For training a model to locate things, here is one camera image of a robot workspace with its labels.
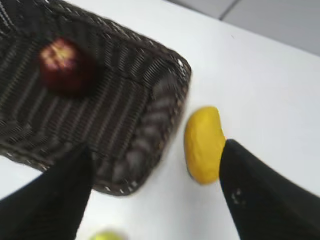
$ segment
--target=woven texture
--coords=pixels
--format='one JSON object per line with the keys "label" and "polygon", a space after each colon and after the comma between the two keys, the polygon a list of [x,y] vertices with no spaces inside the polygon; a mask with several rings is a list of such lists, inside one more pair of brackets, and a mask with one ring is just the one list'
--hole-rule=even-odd
{"label": "woven texture", "polygon": [[320,198],[227,140],[220,182],[241,240],[320,240]]}
{"label": "woven texture", "polygon": [[[46,170],[74,145],[93,152],[94,188],[135,192],[179,123],[191,68],[180,55],[108,19],[60,0],[0,0],[2,154]],[[95,57],[90,97],[70,99],[39,80],[39,51],[57,37]]]}

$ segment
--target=wicker basket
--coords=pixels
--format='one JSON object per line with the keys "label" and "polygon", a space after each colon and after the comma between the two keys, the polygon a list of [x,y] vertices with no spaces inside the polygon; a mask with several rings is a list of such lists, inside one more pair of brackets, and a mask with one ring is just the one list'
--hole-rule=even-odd
{"label": "wicker basket", "polygon": [[[180,55],[61,0],[0,0],[0,153],[45,171],[78,143],[92,151],[97,191],[129,195],[159,162],[179,124],[191,68]],[[37,56],[56,37],[102,66],[95,93],[54,95]]]}

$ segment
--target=white surface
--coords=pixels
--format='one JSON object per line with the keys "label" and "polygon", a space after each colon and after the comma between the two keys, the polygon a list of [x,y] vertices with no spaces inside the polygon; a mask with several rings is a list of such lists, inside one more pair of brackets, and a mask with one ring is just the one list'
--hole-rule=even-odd
{"label": "white surface", "polygon": [[168,0],[181,6],[193,9],[213,18],[219,19],[221,15],[235,0]]}
{"label": "white surface", "polygon": [[319,0],[241,0],[224,20],[320,55]]}
{"label": "white surface", "polygon": [[[93,191],[77,240],[103,229],[129,240],[239,240],[219,183],[199,186],[187,174],[183,128],[203,105],[218,107],[228,138],[320,196],[320,58],[161,0],[69,2],[175,49],[193,69],[184,120],[160,166],[133,196]],[[0,197],[37,175],[4,158],[0,166],[0,183],[14,180]]]}

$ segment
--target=yellow mango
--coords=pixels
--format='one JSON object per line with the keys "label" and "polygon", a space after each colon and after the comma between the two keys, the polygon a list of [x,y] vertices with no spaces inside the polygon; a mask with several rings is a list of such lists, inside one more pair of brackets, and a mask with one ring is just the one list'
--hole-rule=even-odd
{"label": "yellow mango", "polygon": [[184,152],[188,171],[199,184],[211,184],[219,178],[225,144],[216,107],[206,106],[192,114],[184,132]]}

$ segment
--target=apple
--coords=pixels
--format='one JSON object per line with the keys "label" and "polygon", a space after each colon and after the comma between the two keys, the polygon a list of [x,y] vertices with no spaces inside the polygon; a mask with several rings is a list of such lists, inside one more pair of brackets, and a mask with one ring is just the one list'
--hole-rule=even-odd
{"label": "apple", "polygon": [[76,43],[59,37],[40,51],[39,70],[50,91],[76,97],[86,94],[94,85],[97,64]]}

